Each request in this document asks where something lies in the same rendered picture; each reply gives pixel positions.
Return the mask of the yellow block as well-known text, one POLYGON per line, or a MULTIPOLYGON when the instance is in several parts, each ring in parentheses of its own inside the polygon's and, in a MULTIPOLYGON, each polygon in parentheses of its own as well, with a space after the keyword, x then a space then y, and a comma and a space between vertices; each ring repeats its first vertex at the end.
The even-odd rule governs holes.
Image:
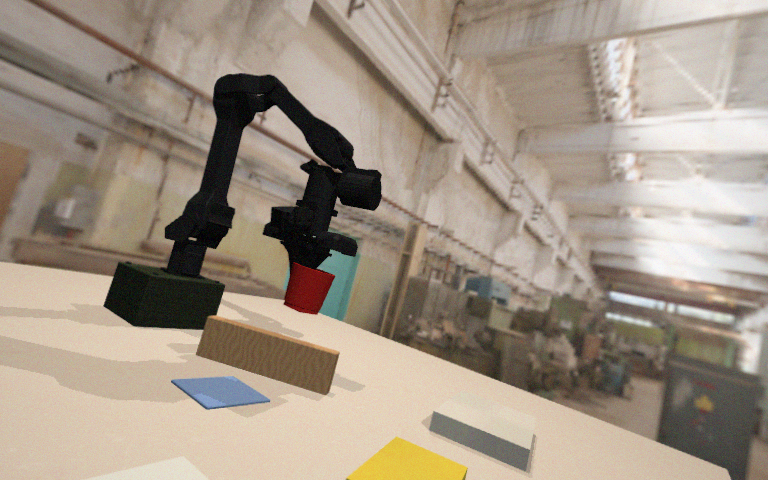
POLYGON ((346 480, 465 480, 467 469, 396 437, 346 480))

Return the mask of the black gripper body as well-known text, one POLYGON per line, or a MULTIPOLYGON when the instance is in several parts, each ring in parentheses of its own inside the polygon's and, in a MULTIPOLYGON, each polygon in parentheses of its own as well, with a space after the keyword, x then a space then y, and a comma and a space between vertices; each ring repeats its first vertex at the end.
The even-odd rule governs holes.
POLYGON ((295 229, 282 231, 272 227, 271 222, 265 225, 263 235, 289 242, 296 245, 311 247, 329 253, 330 249, 341 252, 344 255, 356 256, 356 240, 344 235, 328 232, 332 216, 337 217, 338 211, 334 210, 335 204, 323 198, 304 195, 303 200, 297 200, 297 206, 312 208, 317 204, 319 212, 319 224, 316 234, 307 232, 307 229, 295 229), (306 235, 306 236, 305 236, 306 235), (316 237, 313 237, 316 236, 316 237))

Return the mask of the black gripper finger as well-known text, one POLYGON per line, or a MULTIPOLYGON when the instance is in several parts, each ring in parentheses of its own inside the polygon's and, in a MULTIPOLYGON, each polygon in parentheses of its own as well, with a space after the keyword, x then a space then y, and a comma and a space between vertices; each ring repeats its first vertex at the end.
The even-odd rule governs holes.
POLYGON ((311 269, 316 269, 328 256, 332 254, 311 247, 298 245, 300 252, 299 264, 311 269))
POLYGON ((284 241, 280 241, 280 242, 281 242, 281 244, 284 245, 284 247, 288 251, 289 264, 290 264, 290 274, 291 274, 293 262, 299 263, 299 261, 300 261, 300 252, 299 252, 299 249, 298 249, 298 245, 292 244, 292 243, 289 243, 289 242, 284 242, 284 241))

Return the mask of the white rectangular block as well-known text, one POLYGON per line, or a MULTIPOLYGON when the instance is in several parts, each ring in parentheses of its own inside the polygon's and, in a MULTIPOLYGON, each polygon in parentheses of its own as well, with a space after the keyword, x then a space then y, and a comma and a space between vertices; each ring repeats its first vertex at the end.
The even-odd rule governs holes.
POLYGON ((433 410, 429 431, 526 472, 536 417, 460 391, 433 410))

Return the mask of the red cup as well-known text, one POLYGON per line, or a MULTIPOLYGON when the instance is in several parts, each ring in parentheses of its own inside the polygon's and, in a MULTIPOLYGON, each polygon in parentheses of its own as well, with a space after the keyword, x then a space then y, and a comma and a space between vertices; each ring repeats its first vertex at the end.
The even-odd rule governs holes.
POLYGON ((284 305, 302 313, 320 311, 335 275, 293 262, 284 305))

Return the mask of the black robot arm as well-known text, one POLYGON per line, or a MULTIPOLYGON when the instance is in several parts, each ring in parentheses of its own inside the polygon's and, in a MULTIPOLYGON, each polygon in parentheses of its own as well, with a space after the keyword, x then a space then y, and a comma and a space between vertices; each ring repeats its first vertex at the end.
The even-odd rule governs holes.
MULTIPOLYGON (((207 247, 216 249, 232 228, 235 209, 228 206, 227 193, 243 129, 257 112, 274 105, 302 131, 316 156, 342 172, 334 172, 313 159, 301 165, 309 174, 304 195, 334 204, 338 197, 343 205, 372 211, 379 206, 382 174, 356 168, 352 144, 337 129, 313 115, 276 77, 226 74, 214 85, 212 103, 217 125, 201 188, 187 202, 183 214, 165 228, 165 238, 175 242, 167 268, 161 267, 163 271, 205 279, 200 272, 207 247)), ((318 207, 272 207, 271 226, 282 231, 307 229, 316 234, 318 207)))

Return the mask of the brown wooden block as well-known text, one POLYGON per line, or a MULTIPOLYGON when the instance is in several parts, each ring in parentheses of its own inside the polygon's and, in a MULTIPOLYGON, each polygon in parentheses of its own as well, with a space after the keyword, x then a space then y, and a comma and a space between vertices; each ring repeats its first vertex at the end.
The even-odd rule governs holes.
POLYGON ((196 355, 323 395, 340 352, 252 325, 209 316, 196 355))

